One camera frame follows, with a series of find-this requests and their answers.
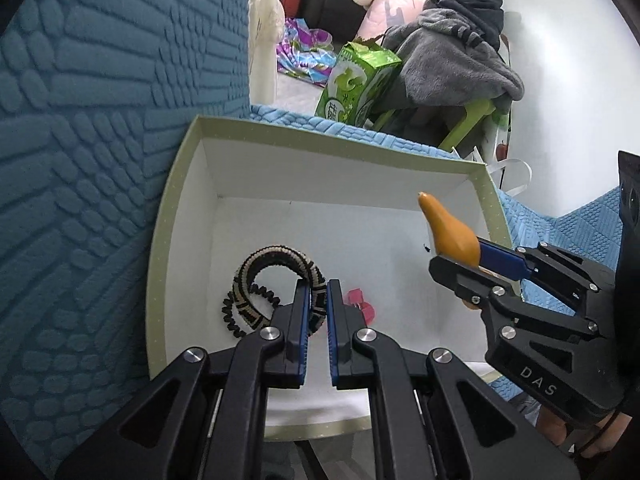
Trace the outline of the green tissue carton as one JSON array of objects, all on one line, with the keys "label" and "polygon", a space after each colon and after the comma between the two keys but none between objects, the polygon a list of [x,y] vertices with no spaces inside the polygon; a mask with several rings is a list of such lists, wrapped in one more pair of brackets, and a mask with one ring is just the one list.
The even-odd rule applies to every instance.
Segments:
[{"label": "green tissue carton", "polygon": [[316,116],[363,127],[371,108],[398,73],[402,59],[374,39],[357,38],[338,52]]}]

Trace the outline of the pink hair clip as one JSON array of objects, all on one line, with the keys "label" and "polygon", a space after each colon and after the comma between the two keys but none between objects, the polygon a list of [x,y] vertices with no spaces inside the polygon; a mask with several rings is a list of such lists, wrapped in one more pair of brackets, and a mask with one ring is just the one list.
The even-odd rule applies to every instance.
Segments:
[{"label": "pink hair clip", "polygon": [[375,308],[364,299],[360,288],[355,288],[346,292],[345,304],[357,308],[363,315],[364,322],[370,326],[375,319]]}]

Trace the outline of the left blue covered chair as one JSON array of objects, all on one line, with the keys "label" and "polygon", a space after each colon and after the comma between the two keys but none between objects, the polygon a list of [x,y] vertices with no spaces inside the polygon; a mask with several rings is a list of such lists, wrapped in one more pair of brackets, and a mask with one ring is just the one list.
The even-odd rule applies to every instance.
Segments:
[{"label": "left blue covered chair", "polygon": [[40,474],[149,378],[146,269],[192,119],[246,117],[247,0],[23,0],[1,35],[1,413]]}]

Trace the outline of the colourful purple cloth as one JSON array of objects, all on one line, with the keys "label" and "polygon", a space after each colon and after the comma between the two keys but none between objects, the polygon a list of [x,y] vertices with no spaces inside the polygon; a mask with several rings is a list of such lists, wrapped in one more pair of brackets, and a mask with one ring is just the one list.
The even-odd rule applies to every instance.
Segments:
[{"label": "colourful purple cloth", "polygon": [[279,73],[317,87],[326,85],[337,59],[332,35],[320,28],[310,28],[303,18],[285,19],[276,55]]}]

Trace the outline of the green white cardboard box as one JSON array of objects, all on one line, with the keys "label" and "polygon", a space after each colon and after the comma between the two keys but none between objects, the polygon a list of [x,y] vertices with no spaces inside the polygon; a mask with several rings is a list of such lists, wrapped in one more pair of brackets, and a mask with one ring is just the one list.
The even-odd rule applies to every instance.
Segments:
[{"label": "green white cardboard box", "polygon": [[451,350],[485,382],[485,329],[428,272],[432,234],[418,204],[434,195],[478,236],[511,241],[498,194],[478,162],[420,155],[327,133],[200,116],[171,167],[146,286],[152,374],[190,347],[231,348],[221,306],[255,250],[299,250],[325,278],[358,289],[372,325],[401,347]]}]

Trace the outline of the grey fleece blanket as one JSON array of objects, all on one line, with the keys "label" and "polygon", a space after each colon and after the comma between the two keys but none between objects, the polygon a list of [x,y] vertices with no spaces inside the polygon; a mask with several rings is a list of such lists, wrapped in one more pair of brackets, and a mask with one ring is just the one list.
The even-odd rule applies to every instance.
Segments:
[{"label": "grey fleece blanket", "polygon": [[478,100],[507,107],[524,96],[521,77],[455,10],[427,8],[414,21],[387,29],[382,46],[396,53],[402,66],[378,101],[380,112]]}]

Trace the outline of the green plastic stool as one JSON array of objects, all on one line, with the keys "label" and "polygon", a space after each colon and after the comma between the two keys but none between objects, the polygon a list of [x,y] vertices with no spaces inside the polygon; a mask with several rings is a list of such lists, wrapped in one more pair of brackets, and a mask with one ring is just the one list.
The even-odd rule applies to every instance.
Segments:
[{"label": "green plastic stool", "polygon": [[371,129],[451,152],[495,110],[494,102],[486,99],[476,100],[465,106],[420,106],[388,110],[372,117]]}]

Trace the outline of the black suitcase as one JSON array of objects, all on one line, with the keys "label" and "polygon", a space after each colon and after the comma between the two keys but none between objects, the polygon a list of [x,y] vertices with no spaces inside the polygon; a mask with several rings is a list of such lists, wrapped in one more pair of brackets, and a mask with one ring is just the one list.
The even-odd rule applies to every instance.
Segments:
[{"label": "black suitcase", "polygon": [[366,10],[354,0],[302,0],[300,14],[310,27],[348,41],[356,36]]}]

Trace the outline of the cream lace covered table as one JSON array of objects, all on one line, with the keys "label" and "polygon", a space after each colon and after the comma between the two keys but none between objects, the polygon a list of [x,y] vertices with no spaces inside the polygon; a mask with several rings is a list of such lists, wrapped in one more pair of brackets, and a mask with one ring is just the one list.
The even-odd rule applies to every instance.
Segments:
[{"label": "cream lace covered table", "polygon": [[276,96],[277,45],[285,14],[280,0],[248,0],[248,78],[250,102],[271,104]]}]

